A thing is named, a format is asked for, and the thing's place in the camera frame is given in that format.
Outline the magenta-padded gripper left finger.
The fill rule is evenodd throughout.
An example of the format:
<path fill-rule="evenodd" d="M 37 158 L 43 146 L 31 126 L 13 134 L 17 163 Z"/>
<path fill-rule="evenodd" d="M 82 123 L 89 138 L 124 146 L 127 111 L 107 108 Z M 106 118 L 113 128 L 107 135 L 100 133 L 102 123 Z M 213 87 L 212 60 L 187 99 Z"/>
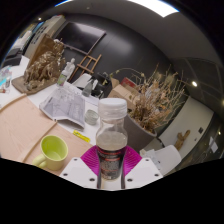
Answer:
<path fill-rule="evenodd" d="M 99 189 L 101 177 L 97 148 L 93 146 L 81 157 L 73 157 L 60 176 L 81 187 Z"/>

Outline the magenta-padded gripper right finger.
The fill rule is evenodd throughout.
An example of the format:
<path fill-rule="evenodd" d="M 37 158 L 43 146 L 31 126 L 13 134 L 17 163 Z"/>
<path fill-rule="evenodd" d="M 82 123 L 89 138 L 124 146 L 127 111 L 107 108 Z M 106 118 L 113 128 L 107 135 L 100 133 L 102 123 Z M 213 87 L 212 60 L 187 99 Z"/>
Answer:
<path fill-rule="evenodd" d="M 150 158 L 142 158 L 134 149 L 126 147 L 121 174 L 122 189 L 140 188 L 162 177 Z"/>

